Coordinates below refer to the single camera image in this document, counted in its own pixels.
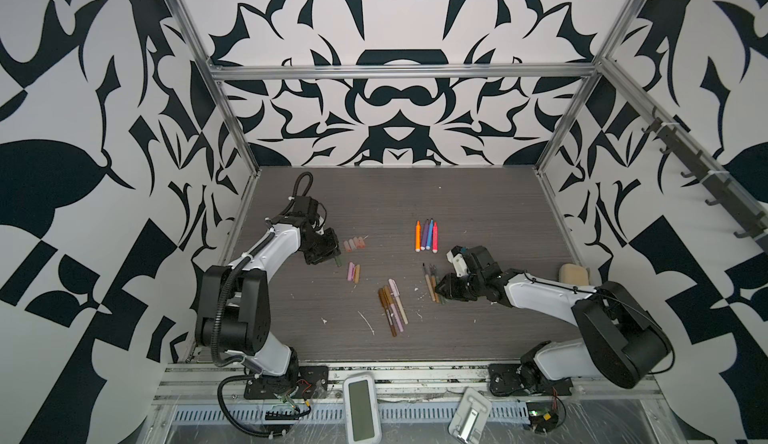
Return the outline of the green marker pen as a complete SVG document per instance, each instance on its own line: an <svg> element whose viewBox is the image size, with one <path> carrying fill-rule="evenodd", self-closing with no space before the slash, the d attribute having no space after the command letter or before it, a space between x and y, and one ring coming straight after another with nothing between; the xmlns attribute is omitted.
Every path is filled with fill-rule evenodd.
<svg viewBox="0 0 768 444"><path fill-rule="evenodd" d="M446 300L444 296L439 292L439 289L437 287L435 288L435 292L436 292L436 297L437 297L437 300L439 301L439 304L445 305Z"/></svg>

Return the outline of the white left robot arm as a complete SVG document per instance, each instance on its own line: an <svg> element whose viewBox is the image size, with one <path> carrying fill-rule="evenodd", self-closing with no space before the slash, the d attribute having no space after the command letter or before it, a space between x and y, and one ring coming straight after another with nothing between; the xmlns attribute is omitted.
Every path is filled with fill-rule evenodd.
<svg viewBox="0 0 768 444"><path fill-rule="evenodd" d="M266 220L263 237L231 263L204 272L196 307L195 341L208 348L212 363L238 365L275 393L294 389L299 364L295 349L271 332L269 282L297 253L308 265L340 256L325 207L309 195L313 182L312 173L301 173L286 207Z"/></svg>

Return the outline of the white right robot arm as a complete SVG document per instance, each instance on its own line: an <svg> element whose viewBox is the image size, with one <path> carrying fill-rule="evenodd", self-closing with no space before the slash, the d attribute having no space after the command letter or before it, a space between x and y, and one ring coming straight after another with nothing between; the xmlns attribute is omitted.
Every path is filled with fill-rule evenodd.
<svg viewBox="0 0 768 444"><path fill-rule="evenodd" d="M555 318L578 332L575 339L538 344L512 369L493 375L490 391L496 396L553 395L558 384L573 378L604 378L632 389L675 356L662 327L617 282L574 285L505 270L483 246L456 246L446 258L453 270L436 284L440 297L457 302L484 298Z"/></svg>

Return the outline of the tan marker pen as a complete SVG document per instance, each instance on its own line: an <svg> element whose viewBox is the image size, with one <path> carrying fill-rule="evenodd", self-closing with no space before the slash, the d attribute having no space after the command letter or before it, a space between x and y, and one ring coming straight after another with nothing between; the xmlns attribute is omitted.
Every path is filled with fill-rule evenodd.
<svg viewBox="0 0 768 444"><path fill-rule="evenodd" d="M432 299L433 302L437 302L435 298L434 285L432 282L432 276L430 274L430 271L425 263L422 263L422 268L423 268L424 278L425 278L425 282L426 282L426 286L427 286L430 298Z"/></svg>

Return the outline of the pink cap brown marker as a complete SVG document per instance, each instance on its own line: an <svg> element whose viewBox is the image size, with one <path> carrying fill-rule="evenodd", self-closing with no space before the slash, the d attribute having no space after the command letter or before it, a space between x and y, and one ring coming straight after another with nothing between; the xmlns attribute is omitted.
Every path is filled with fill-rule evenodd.
<svg viewBox="0 0 768 444"><path fill-rule="evenodd" d="M429 266L429 275L430 275L430 280L431 280L431 287L432 287L433 291L435 293L437 293L437 283L438 283L438 280L437 280L437 270L436 270L436 267L434 265L430 265Z"/></svg>

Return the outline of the blue highlighter pen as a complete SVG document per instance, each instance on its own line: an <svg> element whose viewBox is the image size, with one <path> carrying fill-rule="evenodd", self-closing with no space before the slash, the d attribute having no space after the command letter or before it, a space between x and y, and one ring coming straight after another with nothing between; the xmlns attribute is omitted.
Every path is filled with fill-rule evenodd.
<svg viewBox="0 0 768 444"><path fill-rule="evenodd" d="M430 219L429 222L425 225L425 249L431 250L432 244L433 244L433 234L434 234L434 220Z"/></svg>

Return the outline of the purple highlighter pen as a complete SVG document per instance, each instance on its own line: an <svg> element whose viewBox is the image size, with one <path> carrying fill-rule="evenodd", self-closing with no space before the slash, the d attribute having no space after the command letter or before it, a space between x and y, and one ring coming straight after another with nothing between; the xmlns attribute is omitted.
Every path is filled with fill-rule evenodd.
<svg viewBox="0 0 768 444"><path fill-rule="evenodd" d="M421 223L420 240L419 240L419 244L420 244L419 249L421 251L424 251L426 249L426 246L427 246L428 237L430 236L429 225L430 225L430 220L429 219L425 219Z"/></svg>

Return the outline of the orange highlighter pen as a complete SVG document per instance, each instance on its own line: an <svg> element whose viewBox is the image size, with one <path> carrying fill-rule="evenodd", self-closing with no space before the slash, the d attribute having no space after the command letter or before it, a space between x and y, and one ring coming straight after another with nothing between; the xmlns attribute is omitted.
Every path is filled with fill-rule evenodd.
<svg viewBox="0 0 768 444"><path fill-rule="evenodd" d="M422 238L422 226L420 221L416 221L415 233L414 233L414 250L415 252L421 252L421 239Z"/></svg>

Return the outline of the red highlighter pen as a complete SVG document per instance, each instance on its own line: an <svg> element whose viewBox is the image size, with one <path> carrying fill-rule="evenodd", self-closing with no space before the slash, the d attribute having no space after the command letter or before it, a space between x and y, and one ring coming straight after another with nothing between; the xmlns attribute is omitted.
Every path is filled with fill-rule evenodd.
<svg viewBox="0 0 768 444"><path fill-rule="evenodd" d="M429 239L429 245L430 249L433 253L438 252L438 224L436 221L431 221L431 227L430 227L430 239Z"/></svg>

